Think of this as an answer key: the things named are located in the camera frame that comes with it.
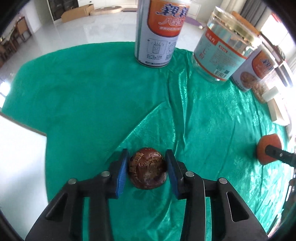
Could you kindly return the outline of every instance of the cardboard box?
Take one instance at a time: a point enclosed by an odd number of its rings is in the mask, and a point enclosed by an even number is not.
[[[77,18],[87,17],[92,10],[94,10],[93,4],[71,9],[62,14],[62,22],[65,23]]]

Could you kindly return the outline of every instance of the gray curtain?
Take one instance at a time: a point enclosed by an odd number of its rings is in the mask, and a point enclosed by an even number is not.
[[[261,0],[247,0],[240,15],[256,26],[266,8]]]

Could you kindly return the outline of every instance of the metal screw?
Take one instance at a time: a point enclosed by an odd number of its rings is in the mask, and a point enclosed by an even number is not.
[[[193,176],[194,176],[194,172],[192,172],[192,171],[187,171],[187,172],[185,173],[185,175],[188,176],[188,177],[193,177]]]
[[[227,183],[227,180],[225,179],[225,178],[219,178],[219,182],[221,183],[221,184],[226,184]]]
[[[68,183],[69,183],[70,185],[75,184],[76,182],[77,182],[77,179],[76,179],[76,178],[70,178],[70,179],[68,180]]]
[[[101,176],[103,176],[103,177],[108,177],[109,175],[110,175],[110,172],[109,171],[103,171],[101,173]]]

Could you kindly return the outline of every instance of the green satin fabric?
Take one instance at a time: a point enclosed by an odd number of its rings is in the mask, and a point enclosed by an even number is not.
[[[251,91],[201,78],[191,55],[176,49],[169,65],[153,69],[136,61],[134,43],[115,42],[60,50],[22,66],[3,113],[47,134],[49,200],[69,178],[106,170],[122,148],[131,155],[142,147],[173,149],[202,178],[227,178],[268,230],[292,169],[279,161],[263,167],[255,148],[271,133],[287,148],[285,129]],[[169,180],[149,191],[127,180],[123,195],[109,203],[115,240],[180,239],[185,200],[175,199]],[[208,199],[206,230],[209,240]]]

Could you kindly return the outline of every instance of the floor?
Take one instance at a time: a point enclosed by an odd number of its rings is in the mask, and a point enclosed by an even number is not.
[[[197,26],[184,23],[176,47],[193,51],[202,33]],[[59,49],[135,39],[135,12],[88,16],[67,23],[44,25],[25,43],[21,43],[17,52],[0,68],[0,78],[11,83],[24,63]]]

